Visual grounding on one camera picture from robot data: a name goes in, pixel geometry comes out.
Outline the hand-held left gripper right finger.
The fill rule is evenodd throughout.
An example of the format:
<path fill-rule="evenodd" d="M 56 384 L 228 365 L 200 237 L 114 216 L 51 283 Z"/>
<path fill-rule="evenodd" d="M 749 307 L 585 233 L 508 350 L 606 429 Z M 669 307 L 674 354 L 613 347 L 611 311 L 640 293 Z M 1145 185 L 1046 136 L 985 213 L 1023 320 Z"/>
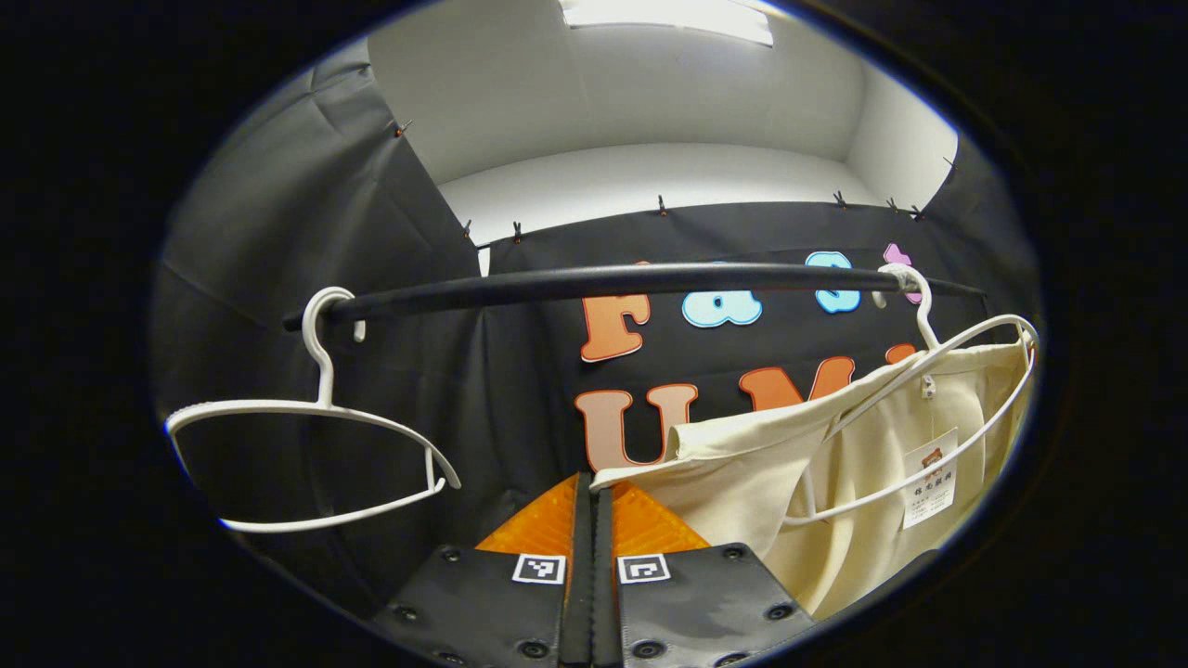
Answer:
<path fill-rule="evenodd" d="M 595 667 L 756 662 L 815 624 L 745 543 L 708 543 L 633 483 L 593 500 Z"/>

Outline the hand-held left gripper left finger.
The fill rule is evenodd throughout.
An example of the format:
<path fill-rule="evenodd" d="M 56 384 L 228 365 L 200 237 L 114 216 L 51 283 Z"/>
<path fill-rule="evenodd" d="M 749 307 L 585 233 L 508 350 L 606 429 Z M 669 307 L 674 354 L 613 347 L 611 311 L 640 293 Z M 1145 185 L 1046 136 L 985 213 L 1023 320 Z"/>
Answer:
<path fill-rule="evenodd" d="M 446 667 L 589 667 L 589 486 L 570 475 L 479 546 L 438 546 L 373 624 Z"/>

